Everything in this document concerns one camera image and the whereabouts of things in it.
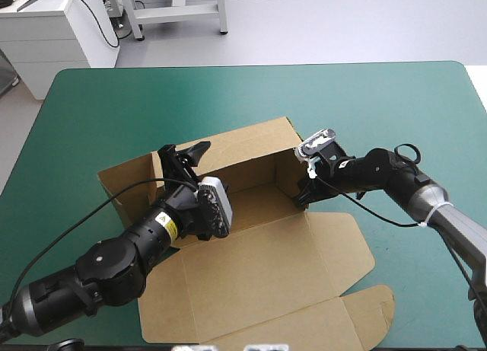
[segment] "floor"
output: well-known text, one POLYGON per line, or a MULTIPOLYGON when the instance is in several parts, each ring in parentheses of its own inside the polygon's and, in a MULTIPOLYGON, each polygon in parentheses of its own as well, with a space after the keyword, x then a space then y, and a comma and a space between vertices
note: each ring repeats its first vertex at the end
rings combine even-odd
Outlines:
MULTIPOLYGON (((142 0, 148 7, 167 0, 142 0)), ((198 3, 205 0, 189 0, 198 3)), ((117 67, 456 60, 487 106, 487 0, 228 0, 217 21, 145 26, 117 67)), ((0 192, 39 111, 23 84, 0 99, 0 192)))

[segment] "silver metal arm segment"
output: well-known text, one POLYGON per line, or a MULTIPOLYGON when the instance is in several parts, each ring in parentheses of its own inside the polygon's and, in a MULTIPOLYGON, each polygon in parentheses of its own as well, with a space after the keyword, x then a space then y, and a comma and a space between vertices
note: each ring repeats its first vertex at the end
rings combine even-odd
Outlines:
MULTIPOLYGON (((406 212, 417 222, 425 221, 431 212, 426 224, 446 237, 455 252, 472 269, 472 283, 477 292, 487 294, 485 276, 487 271, 487 228, 453 207, 448 201, 447 191, 437 183, 429 184, 418 190, 411 197, 406 212)), ((473 299, 473 294, 469 294, 469 299, 473 299)))

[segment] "cardboard box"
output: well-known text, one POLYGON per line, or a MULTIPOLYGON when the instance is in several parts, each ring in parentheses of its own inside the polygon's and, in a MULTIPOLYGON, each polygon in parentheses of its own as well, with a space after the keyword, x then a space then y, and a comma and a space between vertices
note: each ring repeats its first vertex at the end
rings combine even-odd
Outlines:
MULTIPOLYGON (((291 200, 306 167, 301 139, 286 118, 199 139, 212 147, 195 169, 230 185, 230 236, 178 240, 181 248, 148 277, 139 300, 143 337, 155 343, 207 343, 222 351, 249 343, 291 350, 367 350, 390 328, 386 286, 340 296, 374 267, 348 214, 305 212, 291 200)), ((186 143, 185 148, 195 142, 186 143)), ((156 152, 99 173, 108 193, 162 175, 156 152)), ((160 183, 114 203, 124 224, 140 218, 160 183)))

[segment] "green tabletop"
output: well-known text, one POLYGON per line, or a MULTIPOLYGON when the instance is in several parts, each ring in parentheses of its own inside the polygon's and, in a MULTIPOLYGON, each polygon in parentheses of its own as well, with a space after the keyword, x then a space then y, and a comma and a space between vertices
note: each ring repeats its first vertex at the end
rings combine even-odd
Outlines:
MULTIPOLYGON (((7 300, 39 249, 106 199, 99 170, 163 144, 278 116, 289 116, 303 137, 332 127, 350 155, 416 144, 421 169, 448 188, 457 208, 487 225, 487 116, 458 63, 68 70, 56 77, 0 196, 0 299, 7 300)), ((364 203, 397 221, 411 220, 382 192, 369 193, 364 203)), ((433 230, 393 227, 340 198, 311 210, 350 212, 364 232, 377 265, 350 291, 392 287, 396 317, 383 346, 481 345, 467 285, 433 230)), ((68 266, 122 229, 115 210, 106 208, 27 279, 68 266)), ((142 344, 137 303, 102 308, 96 318, 15 342, 69 337, 142 344)))

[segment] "robotic arm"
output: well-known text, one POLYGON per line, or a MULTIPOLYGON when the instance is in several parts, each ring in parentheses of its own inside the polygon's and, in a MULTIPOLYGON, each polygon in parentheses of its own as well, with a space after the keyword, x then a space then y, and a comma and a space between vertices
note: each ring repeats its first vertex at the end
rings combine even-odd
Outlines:
POLYGON ((305 206, 343 193, 384 190, 411 218, 420 225, 436 229, 472 269, 469 300, 474 300, 474 317, 487 344, 487 228, 474 222, 448 201, 447 191, 417 168, 419 150, 414 160, 399 153, 375 148, 363 158, 348 156, 336 142, 331 129, 320 130, 306 139, 296 150, 298 160, 308 164, 308 176, 299 187, 296 203, 305 206))
POLYGON ((75 264, 32 282, 0 308, 0 343, 23 333, 40 336, 103 305, 124 305, 142 295, 145 280, 177 238, 226 237, 232 211, 222 182, 201 181, 191 167, 210 142, 176 151, 165 145, 158 153, 165 192, 145 216, 119 237, 96 243, 75 264))

